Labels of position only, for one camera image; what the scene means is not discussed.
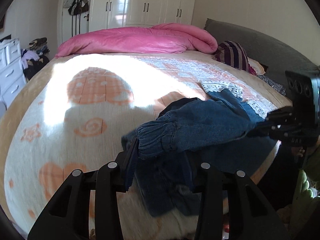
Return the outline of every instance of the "pillow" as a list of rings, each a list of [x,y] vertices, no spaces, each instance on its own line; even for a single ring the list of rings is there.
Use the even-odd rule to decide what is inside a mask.
[[[213,54],[212,59],[233,68],[244,70],[252,75],[257,75],[255,70],[249,65],[247,54],[239,43],[224,41],[218,45],[218,49]]]
[[[256,60],[248,58],[249,65],[254,69],[257,75],[264,75],[266,72],[264,67]]]

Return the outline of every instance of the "gray headboard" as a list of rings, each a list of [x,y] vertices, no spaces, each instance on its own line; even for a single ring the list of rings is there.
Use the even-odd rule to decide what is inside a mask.
[[[248,57],[268,66],[266,76],[286,87],[290,98],[285,70],[318,70],[317,65],[289,45],[266,34],[225,22],[207,19],[204,29],[218,44],[223,41],[239,43]]]

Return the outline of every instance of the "pink comforter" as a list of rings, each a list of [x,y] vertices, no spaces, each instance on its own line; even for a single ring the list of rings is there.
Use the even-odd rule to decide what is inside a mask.
[[[56,57],[108,52],[179,53],[199,50],[212,54],[218,44],[207,31],[179,23],[152,28],[124,27],[76,35],[58,48]]]

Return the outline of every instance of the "mattress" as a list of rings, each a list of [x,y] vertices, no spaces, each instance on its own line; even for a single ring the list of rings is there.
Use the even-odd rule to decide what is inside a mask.
[[[154,120],[182,97],[208,99],[200,81],[230,81],[264,111],[291,105],[273,88],[197,51],[180,54],[91,54],[53,59],[23,88],[0,122],[0,204],[29,232],[74,170],[97,170],[122,151],[121,136]],[[279,143],[252,176],[258,183]],[[197,216],[178,210],[153,218],[135,181],[118,193],[125,239],[181,238],[196,230]],[[90,228],[94,228],[94,192]]]

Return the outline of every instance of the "chest of drawers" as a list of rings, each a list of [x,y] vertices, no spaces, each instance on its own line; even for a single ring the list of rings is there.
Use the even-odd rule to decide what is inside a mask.
[[[5,40],[0,43],[0,102],[8,108],[25,84],[20,42]]]

